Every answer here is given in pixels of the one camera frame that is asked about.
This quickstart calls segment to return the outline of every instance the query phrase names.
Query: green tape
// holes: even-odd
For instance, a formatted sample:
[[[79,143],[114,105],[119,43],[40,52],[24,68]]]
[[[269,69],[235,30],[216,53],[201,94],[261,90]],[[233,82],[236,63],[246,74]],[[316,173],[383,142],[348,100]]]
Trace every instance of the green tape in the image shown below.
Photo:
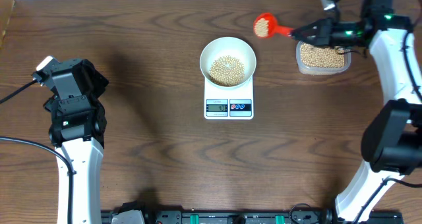
[[[199,224],[199,215],[191,215],[191,224]]]
[[[276,224],[284,224],[284,216],[277,215],[276,216]]]

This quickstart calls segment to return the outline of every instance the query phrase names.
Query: white bowl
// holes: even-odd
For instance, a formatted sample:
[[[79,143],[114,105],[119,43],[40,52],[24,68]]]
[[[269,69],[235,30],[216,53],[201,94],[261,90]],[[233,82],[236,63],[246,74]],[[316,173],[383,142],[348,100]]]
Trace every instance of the white bowl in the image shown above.
[[[212,63],[223,56],[235,57],[244,64],[245,77],[243,77],[240,84],[236,86],[220,86],[211,81],[209,72]],[[249,44],[243,40],[234,37],[222,37],[212,41],[204,48],[200,54],[199,65],[202,74],[209,83],[221,89],[231,90],[241,87],[252,78],[256,68],[256,57]]]

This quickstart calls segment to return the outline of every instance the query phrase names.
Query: pile of beans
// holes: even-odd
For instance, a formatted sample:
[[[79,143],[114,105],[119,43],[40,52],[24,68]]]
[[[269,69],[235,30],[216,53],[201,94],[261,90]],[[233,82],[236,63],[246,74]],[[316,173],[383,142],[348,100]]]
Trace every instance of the pile of beans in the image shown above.
[[[211,81],[220,86],[236,86],[245,77],[245,66],[232,56],[223,56],[215,60],[210,69]]]
[[[301,59],[302,62],[310,67],[322,67],[322,68],[341,68],[344,67],[344,50],[330,49],[330,48],[318,48],[313,45],[303,43],[301,45]]]
[[[268,36],[268,20],[265,20],[265,18],[259,19],[256,22],[256,24],[253,26],[253,30],[257,36],[267,37]]]

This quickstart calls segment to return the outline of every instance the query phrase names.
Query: plastic container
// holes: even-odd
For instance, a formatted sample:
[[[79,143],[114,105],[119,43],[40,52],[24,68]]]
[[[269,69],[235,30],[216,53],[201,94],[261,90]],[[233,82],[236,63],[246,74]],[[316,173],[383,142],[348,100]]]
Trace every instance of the plastic container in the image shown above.
[[[341,73],[347,70],[350,67],[351,63],[351,53],[346,53],[344,55],[344,67],[341,68],[320,68],[320,67],[310,67],[302,62],[301,59],[301,45],[303,42],[299,42],[296,46],[296,60],[299,65],[299,71],[303,74],[309,75],[333,75],[336,73]]]
[[[235,57],[244,64],[245,77],[243,77],[243,80],[238,85],[220,86],[211,81],[209,71],[212,63],[222,56]],[[199,65],[205,80],[217,88],[232,90],[241,87],[252,78],[256,69],[256,57],[253,49],[243,40],[234,37],[222,37],[212,41],[204,48],[200,54]]]

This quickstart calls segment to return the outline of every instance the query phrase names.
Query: container of beans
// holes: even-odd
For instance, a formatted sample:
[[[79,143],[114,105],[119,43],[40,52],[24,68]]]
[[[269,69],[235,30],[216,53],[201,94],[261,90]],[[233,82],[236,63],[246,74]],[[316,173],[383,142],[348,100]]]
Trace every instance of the container of beans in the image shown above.
[[[200,70],[205,79],[218,88],[232,90],[248,82],[256,68],[252,48],[233,37],[218,38],[200,55]]]
[[[351,63],[350,53],[331,48],[318,48],[304,42],[296,47],[299,71],[310,75],[331,75],[347,70]]]

